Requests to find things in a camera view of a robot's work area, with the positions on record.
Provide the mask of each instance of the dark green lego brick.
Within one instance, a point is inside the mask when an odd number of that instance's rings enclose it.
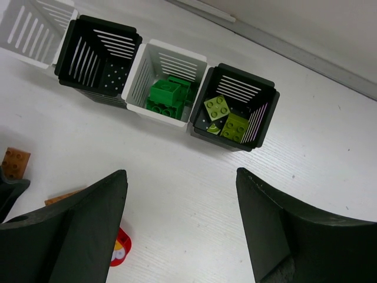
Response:
[[[218,134],[221,131],[214,123],[207,129],[207,132],[211,134]]]
[[[240,143],[248,127],[248,120],[230,113],[220,136]]]
[[[148,110],[156,112],[158,114],[165,115],[167,117],[171,117],[177,120],[181,120],[182,113],[183,113],[183,102],[178,101],[173,106],[167,106],[162,103],[156,103],[151,101],[149,98],[147,100],[147,107]]]
[[[178,101],[184,101],[186,95],[181,85],[166,80],[159,80],[152,85],[149,99],[156,103],[173,106]]]
[[[224,96],[217,96],[204,102],[211,121],[216,121],[230,113]]]

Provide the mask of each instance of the lego stud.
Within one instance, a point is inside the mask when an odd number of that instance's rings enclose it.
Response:
[[[212,124],[209,128],[207,127],[207,132],[212,134],[218,134],[221,130],[215,125]]]
[[[171,117],[172,115],[172,112],[170,109],[164,109],[163,110],[163,115],[167,116],[167,117]]]
[[[152,111],[157,112],[157,113],[161,113],[161,108],[159,108],[158,106],[153,106]]]

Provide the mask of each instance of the storage bin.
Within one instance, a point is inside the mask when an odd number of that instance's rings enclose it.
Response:
[[[241,121],[237,123],[242,123],[244,119],[249,122],[245,131],[241,131],[243,134],[238,136],[238,141],[223,135],[223,128],[228,123],[227,117],[211,121],[204,103],[218,96],[226,100],[231,113],[240,117]],[[273,82],[220,64],[207,73],[190,118],[193,124],[191,134],[233,151],[250,152],[262,146],[279,96]],[[212,124],[221,134],[209,132]]]
[[[151,40],[140,45],[123,89],[122,98],[130,111],[186,131],[193,103],[208,68],[205,56],[158,40]],[[173,83],[184,80],[184,83],[191,84],[192,101],[182,106],[183,113],[180,119],[147,109],[152,85],[158,80],[168,80],[169,77],[172,77]]]
[[[11,0],[0,24],[0,47],[10,56],[47,69],[77,14],[73,6],[56,0]]]
[[[121,93],[141,42],[133,27],[80,16],[69,25],[55,74],[96,102],[125,108]]]

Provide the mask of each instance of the white surface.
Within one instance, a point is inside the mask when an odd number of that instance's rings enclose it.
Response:
[[[116,10],[91,2],[80,13],[274,81],[281,96],[269,132],[260,149],[228,152],[93,103],[0,54],[0,152],[32,153],[31,186],[10,218],[126,169],[122,226],[133,247],[108,283],[254,282],[235,187],[240,166],[319,208],[377,221],[376,102],[164,1],[107,1]]]
[[[375,0],[201,1],[377,83]]]
[[[189,50],[151,40],[141,44],[132,64],[127,82],[122,92],[122,99],[127,103],[127,109],[154,121],[187,130],[192,108],[184,106],[181,120],[164,116],[147,110],[147,98],[150,87],[157,80],[167,80],[169,75],[197,83],[199,89],[204,83],[209,66],[207,58]]]

